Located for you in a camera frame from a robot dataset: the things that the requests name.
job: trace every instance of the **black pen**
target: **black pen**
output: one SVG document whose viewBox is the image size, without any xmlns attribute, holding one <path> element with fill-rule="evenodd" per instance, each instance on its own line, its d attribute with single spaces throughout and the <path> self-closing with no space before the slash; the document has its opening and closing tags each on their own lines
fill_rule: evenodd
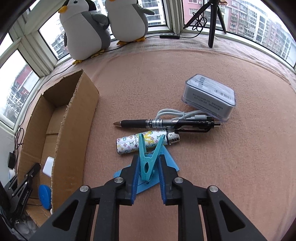
<svg viewBox="0 0 296 241">
<path fill-rule="evenodd" d="M 185 120 L 122 120 L 113 123 L 115 126 L 126 127 L 126 128 L 170 128 L 170 129 L 180 129 L 180 128 L 213 128 L 215 126 L 222 126 L 219 121 L 214 121 L 212 116 L 207 116 L 204 120 L 196 119 L 185 119 Z"/>
</svg>

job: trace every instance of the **penguin beak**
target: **penguin beak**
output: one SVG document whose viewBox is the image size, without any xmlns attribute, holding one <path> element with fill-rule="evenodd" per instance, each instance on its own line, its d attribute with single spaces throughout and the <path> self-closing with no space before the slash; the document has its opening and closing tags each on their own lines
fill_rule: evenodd
<svg viewBox="0 0 296 241">
<path fill-rule="evenodd" d="M 62 7 L 59 9 L 58 13 L 64 13 L 64 12 L 67 11 L 67 9 L 68 9 L 67 6 L 62 6 Z"/>
</svg>

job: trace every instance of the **triangular cutout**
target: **triangular cutout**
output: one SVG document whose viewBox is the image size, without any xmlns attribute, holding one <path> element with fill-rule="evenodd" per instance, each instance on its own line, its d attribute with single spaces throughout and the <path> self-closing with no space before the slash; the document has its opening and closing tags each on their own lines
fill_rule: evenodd
<svg viewBox="0 0 296 241">
<path fill-rule="evenodd" d="M 219 204 L 223 213 L 227 230 L 230 233 L 239 229 L 243 229 L 246 226 L 224 201 L 220 201 Z"/>
<path fill-rule="evenodd" d="M 68 231 L 71 227 L 71 223 L 78 206 L 78 200 L 74 200 L 65 211 L 53 221 L 52 225 L 56 228 Z"/>
</svg>

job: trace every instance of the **cardboard box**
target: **cardboard box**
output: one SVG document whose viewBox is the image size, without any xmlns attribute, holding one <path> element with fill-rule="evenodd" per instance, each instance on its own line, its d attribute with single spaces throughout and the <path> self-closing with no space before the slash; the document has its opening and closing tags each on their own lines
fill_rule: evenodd
<svg viewBox="0 0 296 241">
<path fill-rule="evenodd" d="M 40 96 L 24 136 L 17 177 L 19 182 L 35 162 L 41 170 L 33 179 L 28 203 L 38 204 L 38 186 L 52 190 L 56 210 L 83 183 L 83 169 L 89 131 L 99 92 L 80 70 L 62 78 Z M 52 178 L 42 170 L 48 156 L 54 157 Z M 41 226 L 50 216 L 42 206 L 27 205 L 26 211 Z"/>
</svg>

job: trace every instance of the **penguin foot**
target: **penguin foot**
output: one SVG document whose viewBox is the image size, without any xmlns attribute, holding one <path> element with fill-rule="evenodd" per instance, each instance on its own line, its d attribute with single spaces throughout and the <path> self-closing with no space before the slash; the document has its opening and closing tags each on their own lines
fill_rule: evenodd
<svg viewBox="0 0 296 241">
<path fill-rule="evenodd" d="M 141 37 L 141 38 L 139 38 L 139 39 L 137 39 L 137 40 L 135 40 L 134 42 L 141 42 L 141 41 L 145 41 L 145 36 L 143 36 L 143 37 Z"/>
<path fill-rule="evenodd" d="M 74 65 L 74 64 L 79 64 L 79 63 L 81 63 L 83 60 L 75 60 L 73 63 L 72 63 L 72 65 Z"/>
<path fill-rule="evenodd" d="M 116 45 L 126 45 L 128 42 L 118 41 Z"/>
<path fill-rule="evenodd" d="M 99 52 L 93 54 L 93 55 L 91 56 L 91 58 L 93 58 L 93 57 L 97 57 L 98 55 L 103 54 L 104 51 L 105 51 L 104 49 L 101 49 Z"/>
</svg>

